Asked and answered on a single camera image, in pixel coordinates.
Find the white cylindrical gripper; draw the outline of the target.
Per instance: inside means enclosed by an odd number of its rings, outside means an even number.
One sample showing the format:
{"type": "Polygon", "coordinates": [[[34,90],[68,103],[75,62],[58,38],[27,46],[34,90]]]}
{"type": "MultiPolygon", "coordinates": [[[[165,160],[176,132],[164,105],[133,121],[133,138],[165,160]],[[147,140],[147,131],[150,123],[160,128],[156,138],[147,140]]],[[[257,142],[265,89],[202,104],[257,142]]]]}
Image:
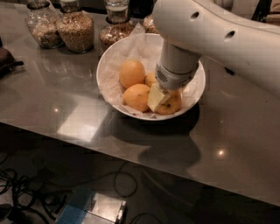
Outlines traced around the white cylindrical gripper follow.
{"type": "Polygon", "coordinates": [[[162,87],[158,83],[152,84],[148,98],[148,106],[152,112],[156,112],[170,98],[168,90],[180,89],[193,79],[199,60],[199,54],[181,49],[167,40],[163,42],[155,68],[156,79],[162,87]]]}

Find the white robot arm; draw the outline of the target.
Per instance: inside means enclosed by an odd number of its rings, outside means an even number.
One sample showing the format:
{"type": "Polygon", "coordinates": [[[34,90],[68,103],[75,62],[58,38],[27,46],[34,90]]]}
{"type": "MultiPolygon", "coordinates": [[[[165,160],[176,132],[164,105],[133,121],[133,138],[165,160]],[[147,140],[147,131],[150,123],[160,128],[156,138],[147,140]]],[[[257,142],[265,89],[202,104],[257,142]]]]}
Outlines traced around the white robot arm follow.
{"type": "Polygon", "coordinates": [[[222,9],[211,0],[157,0],[154,25],[163,38],[155,75],[168,90],[186,86],[202,56],[280,95],[280,29],[222,9]]]}

